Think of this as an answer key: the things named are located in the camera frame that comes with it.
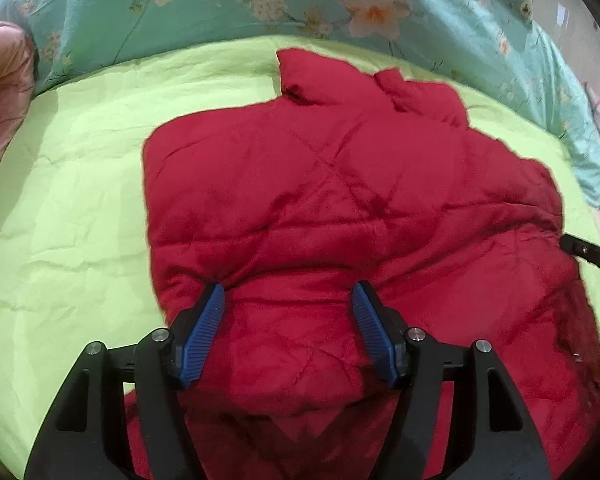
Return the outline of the red quilted jacket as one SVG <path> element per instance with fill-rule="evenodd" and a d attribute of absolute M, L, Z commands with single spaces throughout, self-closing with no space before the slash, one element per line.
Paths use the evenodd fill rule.
<path fill-rule="evenodd" d="M 152 282 L 174 320 L 225 313 L 180 396 L 213 479 L 362 479 L 396 406 L 350 307 L 368 281 L 449 344 L 491 341 L 550 473 L 600 419 L 594 310 L 558 245 L 584 201 L 561 148 L 518 156 L 447 84 L 276 54 L 280 95 L 159 126 L 143 149 Z"/>

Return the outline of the lime green bed sheet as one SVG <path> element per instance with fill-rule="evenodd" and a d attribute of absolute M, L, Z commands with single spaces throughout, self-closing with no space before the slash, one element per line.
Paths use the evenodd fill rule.
<path fill-rule="evenodd" d="M 32 102 L 0 166 L 0 461 L 14 476 L 84 346 L 130 344 L 161 323 L 144 140 L 176 116 L 273 99 L 288 47 L 366 72 L 394 65 L 340 42 L 262 36 L 112 66 Z"/>

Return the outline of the teal floral quilt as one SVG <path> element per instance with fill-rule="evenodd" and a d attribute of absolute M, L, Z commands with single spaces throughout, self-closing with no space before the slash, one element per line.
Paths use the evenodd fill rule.
<path fill-rule="evenodd" d="M 0 0 L 44 92 L 109 65 L 265 34 L 346 42 L 466 84 L 557 136 L 600 207 L 600 134 L 550 36 L 500 0 Z"/>

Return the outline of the pink quilted blanket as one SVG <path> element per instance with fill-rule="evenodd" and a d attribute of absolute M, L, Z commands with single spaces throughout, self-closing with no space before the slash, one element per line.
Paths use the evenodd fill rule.
<path fill-rule="evenodd" d="M 0 22 L 0 163 L 30 106 L 34 58 L 27 33 L 15 24 Z"/>

